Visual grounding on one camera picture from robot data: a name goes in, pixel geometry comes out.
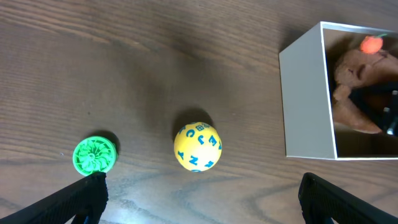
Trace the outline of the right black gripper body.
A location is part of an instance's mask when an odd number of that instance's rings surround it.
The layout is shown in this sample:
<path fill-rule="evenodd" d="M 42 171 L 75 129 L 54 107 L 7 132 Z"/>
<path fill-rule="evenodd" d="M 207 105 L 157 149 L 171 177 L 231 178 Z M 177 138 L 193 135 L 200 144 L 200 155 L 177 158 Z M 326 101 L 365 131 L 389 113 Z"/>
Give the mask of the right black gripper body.
<path fill-rule="evenodd" d="M 397 82 L 356 88 L 349 99 L 383 133 L 397 137 Z"/>

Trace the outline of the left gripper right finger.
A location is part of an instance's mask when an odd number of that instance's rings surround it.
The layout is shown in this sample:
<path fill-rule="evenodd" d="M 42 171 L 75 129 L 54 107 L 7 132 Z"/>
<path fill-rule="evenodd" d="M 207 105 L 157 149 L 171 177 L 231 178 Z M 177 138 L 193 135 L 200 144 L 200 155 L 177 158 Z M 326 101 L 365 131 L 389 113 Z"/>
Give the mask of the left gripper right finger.
<path fill-rule="evenodd" d="M 306 224 L 397 224 L 397 217 L 311 172 L 303 175 L 298 199 Z"/>

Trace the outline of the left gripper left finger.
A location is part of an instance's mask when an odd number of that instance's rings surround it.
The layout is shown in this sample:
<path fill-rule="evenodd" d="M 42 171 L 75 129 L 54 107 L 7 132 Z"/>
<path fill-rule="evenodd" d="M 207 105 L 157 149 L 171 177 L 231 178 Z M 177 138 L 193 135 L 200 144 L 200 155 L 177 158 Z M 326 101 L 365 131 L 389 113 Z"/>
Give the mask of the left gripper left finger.
<path fill-rule="evenodd" d="M 97 224 L 108 201 L 106 174 L 95 172 L 1 219 L 2 224 Z"/>

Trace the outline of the brown plush toy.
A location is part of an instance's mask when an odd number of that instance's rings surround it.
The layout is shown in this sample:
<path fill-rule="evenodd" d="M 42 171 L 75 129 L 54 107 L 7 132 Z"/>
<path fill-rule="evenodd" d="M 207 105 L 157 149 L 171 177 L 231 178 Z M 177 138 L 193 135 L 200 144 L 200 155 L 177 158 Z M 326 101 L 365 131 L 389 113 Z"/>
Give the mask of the brown plush toy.
<path fill-rule="evenodd" d="M 383 35 L 369 35 L 360 46 L 344 53 L 336 63 L 333 120 L 368 134 L 382 129 L 356 106 L 349 95 L 358 88 L 397 80 L 397 58 L 382 49 Z"/>

